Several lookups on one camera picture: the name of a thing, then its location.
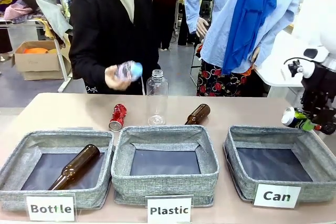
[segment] beige tabletop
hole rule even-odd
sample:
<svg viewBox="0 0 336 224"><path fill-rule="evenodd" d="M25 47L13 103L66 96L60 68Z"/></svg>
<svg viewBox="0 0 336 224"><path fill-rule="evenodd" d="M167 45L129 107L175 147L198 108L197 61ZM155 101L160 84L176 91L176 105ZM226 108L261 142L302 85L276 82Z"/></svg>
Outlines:
<svg viewBox="0 0 336 224"><path fill-rule="evenodd" d="M146 97L91 94L40 94L0 136L0 166L24 134L58 127L93 127L108 130L113 107L123 103L128 109L125 126L146 125ZM223 142L230 125L281 126L288 106L271 98L169 97L168 124L184 124L201 103L211 107L203 124L207 127L219 159L220 172L215 202L210 208L193 208L195 223L317 223L336 221L336 200L322 204L300 204L295 210L253 207L240 200L226 167ZM0 211L0 220L28 220L24 212ZM101 210L81 211L80 222L146 222L146 209L117 205L113 188Z"/></svg>

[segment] bottle label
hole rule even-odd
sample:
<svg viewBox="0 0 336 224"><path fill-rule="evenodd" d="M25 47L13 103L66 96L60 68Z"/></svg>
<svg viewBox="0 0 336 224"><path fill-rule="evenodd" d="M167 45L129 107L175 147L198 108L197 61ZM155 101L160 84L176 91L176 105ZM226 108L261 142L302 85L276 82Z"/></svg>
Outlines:
<svg viewBox="0 0 336 224"><path fill-rule="evenodd" d="M148 196L147 223L191 221L193 195Z"/></svg>
<svg viewBox="0 0 336 224"><path fill-rule="evenodd" d="M26 195L31 221L76 221L74 194Z"/></svg>

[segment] clear plastic bottle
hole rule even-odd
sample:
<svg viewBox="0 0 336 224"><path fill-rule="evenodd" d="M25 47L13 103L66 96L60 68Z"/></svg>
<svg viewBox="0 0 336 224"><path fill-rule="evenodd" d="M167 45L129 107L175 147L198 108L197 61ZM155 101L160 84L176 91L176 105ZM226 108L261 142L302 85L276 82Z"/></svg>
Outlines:
<svg viewBox="0 0 336 224"><path fill-rule="evenodd" d="M149 125L166 124L168 81L163 71L155 69L147 81L147 116Z"/></svg>
<svg viewBox="0 0 336 224"><path fill-rule="evenodd" d="M132 60L126 61L118 65L115 75L121 80L136 81L142 76L142 65Z"/></svg>

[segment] gray fabric bin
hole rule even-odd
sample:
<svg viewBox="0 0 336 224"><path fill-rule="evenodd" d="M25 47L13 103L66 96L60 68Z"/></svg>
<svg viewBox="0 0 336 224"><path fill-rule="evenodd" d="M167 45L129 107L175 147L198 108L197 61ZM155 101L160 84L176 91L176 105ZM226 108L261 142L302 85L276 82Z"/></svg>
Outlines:
<svg viewBox="0 0 336 224"><path fill-rule="evenodd" d="M254 200L258 184L301 187L298 202L329 201L336 194L336 157L313 132L231 126L224 150L244 200Z"/></svg>
<svg viewBox="0 0 336 224"><path fill-rule="evenodd" d="M48 191L62 168L88 144L98 147L101 153L92 169L69 190ZM112 148L111 132L79 128L28 133L0 170L2 208L9 211L25 210L25 195L28 194L75 194L77 209L101 208L110 187ZM48 173L48 169L57 172Z"/></svg>
<svg viewBox="0 0 336 224"><path fill-rule="evenodd" d="M193 206L212 206L218 173L208 132L199 125L127 127L111 168L115 201L128 205L146 205L146 196L194 195Z"/></svg>

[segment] pink fabric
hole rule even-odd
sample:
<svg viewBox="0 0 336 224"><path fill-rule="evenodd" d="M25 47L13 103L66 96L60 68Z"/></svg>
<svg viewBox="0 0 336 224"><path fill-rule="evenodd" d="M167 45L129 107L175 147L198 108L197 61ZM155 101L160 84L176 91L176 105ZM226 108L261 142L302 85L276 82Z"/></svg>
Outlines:
<svg viewBox="0 0 336 224"><path fill-rule="evenodd" d="M27 5L22 0L18 0L17 2L11 4L9 7L6 8L4 19L12 20L32 12L33 9L27 7Z"/></svg>

